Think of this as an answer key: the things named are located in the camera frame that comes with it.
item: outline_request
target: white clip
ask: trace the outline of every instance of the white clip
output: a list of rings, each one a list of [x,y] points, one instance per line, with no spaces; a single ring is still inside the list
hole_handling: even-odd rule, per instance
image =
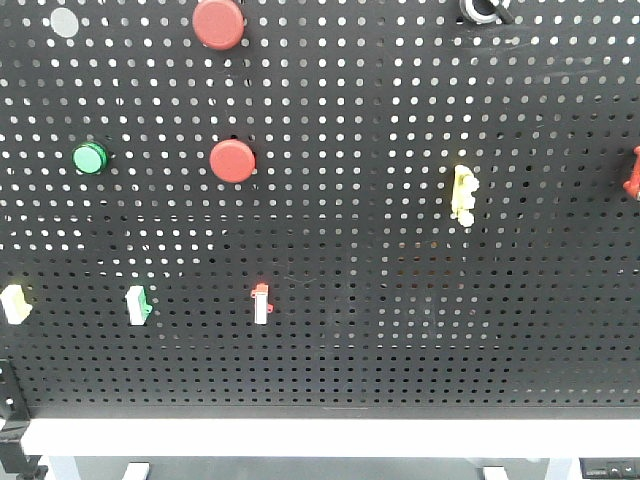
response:
[[[153,310],[153,307],[147,304],[144,287],[140,285],[131,287],[125,299],[127,300],[127,309],[129,310],[129,323],[131,325],[144,325],[147,322],[147,317],[149,317],[151,310]]]
[[[457,218],[460,225],[469,228],[475,222],[475,217],[471,213],[471,210],[476,206],[473,193],[480,188],[480,182],[473,175],[473,172],[464,165],[456,165],[455,173],[451,211],[453,218]]]
[[[269,285],[259,283],[255,290],[251,290],[251,298],[255,300],[255,317],[256,325],[267,324],[267,314],[273,312],[273,305],[269,304]]]
[[[4,314],[10,325],[20,325],[31,313],[33,307],[24,299],[20,285],[9,285],[0,294]]]
[[[124,472],[122,480],[147,480],[149,466],[148,463],[130,463],[127,465],[127,471]]]

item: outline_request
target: green and white clip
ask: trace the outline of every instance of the green and white clip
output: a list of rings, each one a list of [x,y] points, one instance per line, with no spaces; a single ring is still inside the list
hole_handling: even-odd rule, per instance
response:
[[[125,298],[129,309],[129,323],[131,325],[144,325],[153,310],[153,307],[147,303],[144,287],[140,285],[131,287]]]

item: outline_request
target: white circle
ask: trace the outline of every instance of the white circle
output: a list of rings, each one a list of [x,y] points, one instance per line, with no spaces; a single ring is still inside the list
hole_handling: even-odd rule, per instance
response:
[[[80,30],[78,17],[68,8],[60,7],[51,12],[51,28],[63,38],[75,37]]]

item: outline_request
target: plastic peg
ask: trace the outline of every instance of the plastic peg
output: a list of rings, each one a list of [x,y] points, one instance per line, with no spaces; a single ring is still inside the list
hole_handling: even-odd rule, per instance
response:
[[[462,14],[477,23],[484,25],[502,20],[502,23],[514,23],[515,18],[509,11],[511,0],[460,0]]]
[[[255,300],[255,324],[266,325],[267,314],[273,312],[273,305],[269,303],[269,286],[266,283],[259,283],[254,290],[251,290],[251,298]]]
[[[457,218],[463,227],[469,228],[475,223],[475,217],[471,213],[476,206],[473,193],[480,188],[480,182],[464,165],[456,165],[455,175],[451,198],[453,218]]]
[[[240,183],[248,180],[256,169],[256,156],[246,143],[224,140],[211,150],[209,164],[220,180]]]
[[[244,16],[232,0],[202,0],[193,11],[193,30],[214,50],[235,47],[244,34]]]
[[[633,151],[636,154],[636,164],[633,167],[631,178],[624,182],[624,189],[634,199],[640,201],[640,147],[636,147]]]
[[[98,142],[83,142],[73,149],[72,159],[82,173],[95,175],[107,168],[108,150]]]
[[[131,325],[144,325],[153,310],[153,307],[147,303],[144,287],[135,285],[129,288],[125,299],[129,309],[129,323]]]
[[[20,325],[33,310],[33,306],[25,300],[20,285],[9,285],[5,288],[0,294],[0,301],[10,325]]]

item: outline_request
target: white bracket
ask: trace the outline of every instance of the white bracket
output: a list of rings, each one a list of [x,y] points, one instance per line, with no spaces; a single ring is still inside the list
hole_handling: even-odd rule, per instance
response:
[[[9,285],[0,294],[2,308],[10,325],[20,325],[31,313],[33,306],[24,299],[20,285]]]
[[[484,480],[509,480],[504,467],[484,467],[482,475],[484,475]]]
[[[148,463],[130,463],[122,480],[147,480],[147,476],[149,476]]]

